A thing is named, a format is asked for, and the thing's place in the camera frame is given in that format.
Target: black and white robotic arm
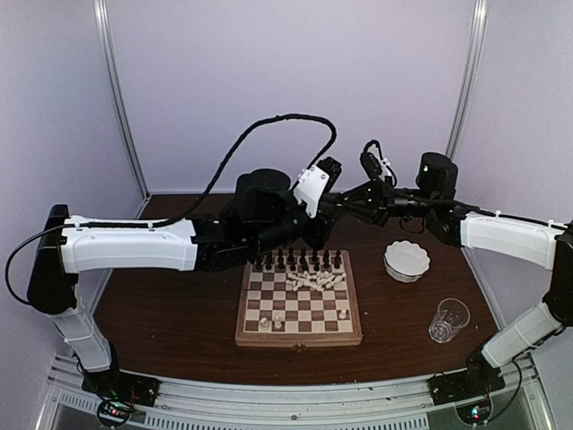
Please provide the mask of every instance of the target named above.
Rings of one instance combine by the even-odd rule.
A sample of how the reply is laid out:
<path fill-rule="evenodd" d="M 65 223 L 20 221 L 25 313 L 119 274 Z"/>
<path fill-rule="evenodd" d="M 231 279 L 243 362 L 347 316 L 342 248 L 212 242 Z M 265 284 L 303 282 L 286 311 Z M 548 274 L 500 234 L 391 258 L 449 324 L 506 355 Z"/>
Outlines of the black and white robotic arm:
<path fill-rule="evenodd" d="M 360 158 L 369 180 L 340 194 L 328 194 L 341 168 L 327 158 L 303 170 L 292 188 L 288 177 L 276 170 L 242 175 L 234 200 L 218 215 L 190 215 L 168 225 L 163 220 L 86 219 L 70 216 L 66 206 L 57 205 L 46 224 L 46 230 L 54 231 L 44 235 L 38 247 L 28 299 L 73 348 L 90 374 L 90 385 L 95 383 L 99 392 L 119 393 L 119 398 L 130 398 L 135 387 L 143 392 L 140 403 L 149 405 L 157 381 L 119 371 L 113 346 L 76 297 L 80 272 L 136 267 L 222 271 L 299 238 L 320 249 L 345 213 L 379 227 L 391 218 L 417 218 L 446 245 L 511 255 L 553 271 L 543 300 L 485 341 L 468 358 L 464 372 L 429 381 L 432 392 L 439 393 L 433 396 L 436 404 L 482 394 L 484 387 L 499 388 L 500 366 L 573 325 L 571 226 L 454 201 L 458 168 L 436 153 L 423 155 L 417 189 L 398 189 L 388 161 L 369 152 L 369 145 Z"/>

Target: chessboard frame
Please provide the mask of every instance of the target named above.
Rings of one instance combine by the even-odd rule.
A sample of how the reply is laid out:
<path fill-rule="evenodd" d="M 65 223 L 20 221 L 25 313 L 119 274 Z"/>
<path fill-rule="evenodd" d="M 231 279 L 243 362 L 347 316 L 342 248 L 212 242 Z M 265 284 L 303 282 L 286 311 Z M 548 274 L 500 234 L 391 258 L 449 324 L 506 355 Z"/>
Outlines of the chessboard frame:
<path fill-rule="evenodd" d="M 348 251 L 341 250 L 340 256 L 346 273 L 346 287 L 349 303 L 349 316 L 353 330 L 350 332 L 331 333 L 264 333 L 245 331 L 245 313 L 247 308 L 247 292 L 249 288 L 252 264 L 245 265 L 243 283 L 241 287 L 241 299 L 237 316 L 235 342 L 239 347 L 264 347 L 264 348 L 325 348 L 356 346 L 362 342 L 362 327 L 358 300 L 356 297 L 355 281 L 350 264 Z"/>

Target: white bowl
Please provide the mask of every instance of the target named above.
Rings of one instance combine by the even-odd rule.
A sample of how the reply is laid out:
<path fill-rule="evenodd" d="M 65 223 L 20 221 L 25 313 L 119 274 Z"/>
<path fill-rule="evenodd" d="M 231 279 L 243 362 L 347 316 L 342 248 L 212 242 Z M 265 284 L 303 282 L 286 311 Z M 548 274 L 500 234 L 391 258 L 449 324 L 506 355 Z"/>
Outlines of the white bowl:
<path fill-rule="evenodd" d="M 384 266 L 388 275 L 407 284 L 416 282 L 430 269 L 430 257 L 418 244 L 397 241 L 386 247 Z"/>

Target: dark wooden table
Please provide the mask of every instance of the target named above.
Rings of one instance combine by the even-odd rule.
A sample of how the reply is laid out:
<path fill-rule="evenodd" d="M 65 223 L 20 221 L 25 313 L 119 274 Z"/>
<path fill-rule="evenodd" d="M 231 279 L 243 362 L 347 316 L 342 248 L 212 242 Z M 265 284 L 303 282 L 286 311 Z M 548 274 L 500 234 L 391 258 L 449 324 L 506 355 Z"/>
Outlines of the dark wooden table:
<path fill-rule="evenodd" d="M 229 199 L 211 196 L 198 211 L 215 212 Z M 154 196 L 143 218 L 174 215 L 192 201 L 189 195 Z M 402 239 L 419 243 L 432 258 L 430 271 L 415 284 L 400 284 L 384 270 L 386 246 Z M 237 347 L 243 267 L 218 273 L 115 271 L 96 320 L 117 346 L 122 368 L 214 383 L 328 384 L 433 374 L 463 367 L 466 356 L 496 332 L 462 253 L 430 234 L 407 233 L 397 222 L 375 228 L 344 217 L 328 248 L 350 253 L 363 330 L 358 347 Z M 472 320 L 439 345 L 428 325 L 446 297 L 464 301 Z"/>

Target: wooden chessboard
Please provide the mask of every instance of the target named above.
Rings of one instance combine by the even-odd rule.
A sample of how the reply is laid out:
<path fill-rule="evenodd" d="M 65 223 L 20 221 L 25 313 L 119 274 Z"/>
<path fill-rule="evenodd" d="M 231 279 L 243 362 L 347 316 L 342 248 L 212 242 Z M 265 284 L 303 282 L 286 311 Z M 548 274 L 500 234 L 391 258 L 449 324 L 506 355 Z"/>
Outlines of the wooden chessboard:
<path fill-rule="evenodd" d="M 290 264 L 280 269 L 277 264 L 278 251 L 273 251 L 270 268 L 264 262 L 257 269 L 247 263 L 244 269 L 243 288 L 237 318 L 235 342 L 242 347 L 311 348 L 359 345 L 362 341 L 360 314 L 350 258 L 347 251 L 341 251 L 342 264 L 335 268 L 336 251 L 329 251 L 329 267 L 325 269 L 323 251 L 318 252 L 321 271 L 334 274 L 345 273 L 346 280 L 324 291 L 308 287 L 298 291 L 287 290 L 287 273 L 303 272 L 300 250 L 294 250 L 297 265 Z M 285 261 L 288 251 L 283 250 Z M 308 272 L 314 273 L 310 253 Z M 340 310 L 346 309 L 346 318 L 340 318 Z M 283 323 L 278 329 L 273 323 L 279 316 Z M 262 317 L 270 321 L 263 329 Z"/>

